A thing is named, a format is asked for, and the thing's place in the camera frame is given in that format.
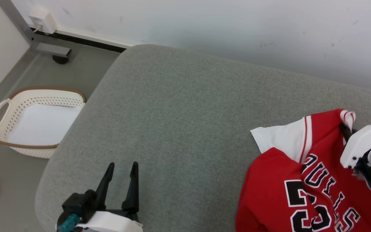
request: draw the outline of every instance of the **gray floor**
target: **gray floor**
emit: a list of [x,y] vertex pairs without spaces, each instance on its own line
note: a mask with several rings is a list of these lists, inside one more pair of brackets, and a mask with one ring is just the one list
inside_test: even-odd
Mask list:
[[[119,55],[66,41],[50,39],[50,43],[70,47],[70,61],[59,65],[39,54],[15,89],[57,85],[78,89],[89,97]],[[43,232],[34,213],[34,198],[47,161],[0,145],[0,231]]]

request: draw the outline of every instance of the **white cloth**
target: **white cloth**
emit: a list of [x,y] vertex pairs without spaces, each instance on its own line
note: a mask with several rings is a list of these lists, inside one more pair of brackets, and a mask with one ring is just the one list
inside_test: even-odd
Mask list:
[[60,107],[34,104],[22,111],[18,124],[7,142],[46,146],[59,144],[84,107]]

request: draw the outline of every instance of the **wall outlet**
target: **wall outlet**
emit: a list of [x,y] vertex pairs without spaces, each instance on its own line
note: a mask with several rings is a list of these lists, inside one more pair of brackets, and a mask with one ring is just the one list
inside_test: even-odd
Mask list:
[[47,10],[36,8],[32,10],[29,17],[34,23],[35,28],[38,28],[39,25],[42,25],[43,28],[41,28],[40,30],[42,32],[53,34],[58,28],[54,21],[54,18]]

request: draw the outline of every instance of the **red jersey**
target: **red jersey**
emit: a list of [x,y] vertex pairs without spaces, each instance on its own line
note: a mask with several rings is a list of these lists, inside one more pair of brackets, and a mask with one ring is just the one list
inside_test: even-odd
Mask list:
[[340,164],[355,113],[333,110],[251,131],[262,154],[247,171],[237,232],[371,232],[371,191]]

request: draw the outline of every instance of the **sofa cushion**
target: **sofa cushion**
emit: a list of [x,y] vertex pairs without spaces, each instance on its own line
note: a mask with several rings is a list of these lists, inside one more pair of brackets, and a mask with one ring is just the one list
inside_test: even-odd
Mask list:
[[371,91],[191,51],[132,47],[49,161],[37,217],[53,231],[62,203],[96,189],[110,162],[106,205],[121,208],[137,161],[144,231],[234,231],[246,171],[260,154],[250,130],[336,108],[356,111],[356,128],[371,124]]

